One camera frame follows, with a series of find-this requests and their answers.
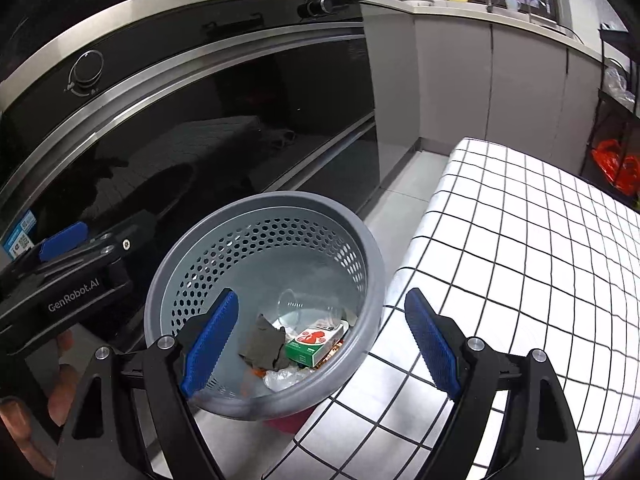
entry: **red plastic bag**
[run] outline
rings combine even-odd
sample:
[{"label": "red plastic bag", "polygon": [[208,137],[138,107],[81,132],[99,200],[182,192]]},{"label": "red plastic bag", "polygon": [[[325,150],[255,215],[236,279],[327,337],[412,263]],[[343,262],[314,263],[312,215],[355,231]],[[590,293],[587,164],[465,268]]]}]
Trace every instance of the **red plastic bag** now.
[{"label": "red plastic bag", "polygon": [[638,193],[640,187],[640,162],[634,155],[627,155],[622,162],[618,174],[618,159],[620,158],[620,144],[615,139],[603,140],[598,147],[591,150],[591,155],[600,167],[607,180],[627,196]]}]

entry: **tile floor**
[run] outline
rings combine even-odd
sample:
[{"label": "tile floor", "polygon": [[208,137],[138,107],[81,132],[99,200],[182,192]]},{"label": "tile floor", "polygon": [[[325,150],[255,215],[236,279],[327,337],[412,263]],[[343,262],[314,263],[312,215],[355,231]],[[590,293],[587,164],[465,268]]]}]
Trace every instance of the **tile floor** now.
[{"label": "tile floor", "polygon": [[[387,284],[402,263],[446,161],[446,156],[415,153],[393,182],[363,209],[361,216],[382,252]],[[229,420],[207,412],[199,412],[196,422],[227,480],[258,480],[292,437],[261,422]],[[162,455],[152,465],[156,472],[170,477]]]}]

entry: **trash can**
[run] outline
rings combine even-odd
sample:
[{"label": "trash can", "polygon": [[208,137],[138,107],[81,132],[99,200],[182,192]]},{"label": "trash can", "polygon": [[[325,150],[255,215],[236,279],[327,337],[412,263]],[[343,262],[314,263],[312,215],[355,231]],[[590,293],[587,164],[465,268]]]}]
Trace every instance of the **trash can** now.
[{"label": "trash can", "polygon": [[[338,390],[360,366],[378,334],[385,293],[380,250],[363,222],[326,197],[263,193],[201,220],[171,248],[145,303],[145,338],[176,335],[231,288],[238,322],[207,386],[194,394],[203,410],[240,420],[300,412]],[[356,317],[340,350],[309,378],[272,392],[238,355],[259,314],[274,322],[278,298],[292,288],[331,293]]]}]

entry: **human hand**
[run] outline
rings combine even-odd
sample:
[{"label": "human hand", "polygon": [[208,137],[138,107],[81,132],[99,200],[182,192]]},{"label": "human hand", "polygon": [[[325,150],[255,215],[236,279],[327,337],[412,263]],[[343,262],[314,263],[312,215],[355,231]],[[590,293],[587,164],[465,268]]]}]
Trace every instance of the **human hand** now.
[{"label": "human hand", "polygon": [[[66,330],[56,338],[58,355],[73,346],[71,330]],[[69,414],[76,394],[79,374],[71,365],[60,365],[58,381],[49,396],[49,415],[57,425],[62,426]],[[18,400],[8,400],[0,404],[0,417],[9,434],[33,468],[39,473],[53,477],[54,464],[51,463],[31,441],[31,416]]]}]

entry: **blue gripper pad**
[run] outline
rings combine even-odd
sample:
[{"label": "blue gripper pad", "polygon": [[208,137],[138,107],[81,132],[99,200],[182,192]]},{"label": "blue gripper pad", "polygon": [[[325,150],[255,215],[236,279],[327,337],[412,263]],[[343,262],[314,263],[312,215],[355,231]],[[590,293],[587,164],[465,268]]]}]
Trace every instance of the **blue gripper pad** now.
[{"label": "blue gripper pad", "polygon": [[191,346],[180,384],[187,399],[206,386],[226,341],[238,322],[238,308],[238,296],[229,290]]},{"label": "blue gripper pad", "polygon": [[446,392],[449,399],[460,394],[460,383],[456,371],[456,357],[433,322],[431,305],[418,288],[410,290],[404,299],[404,317],[415,342],[420,349],[436,388]]},{"label": "blue gripper pad", "polygon": [[43,241],[38,254],[41,262],[48,262],[53,258],[75,249],[84,242],[89,234],[89,229],[84,222],[76,222],[62,229],[59,233]]}]

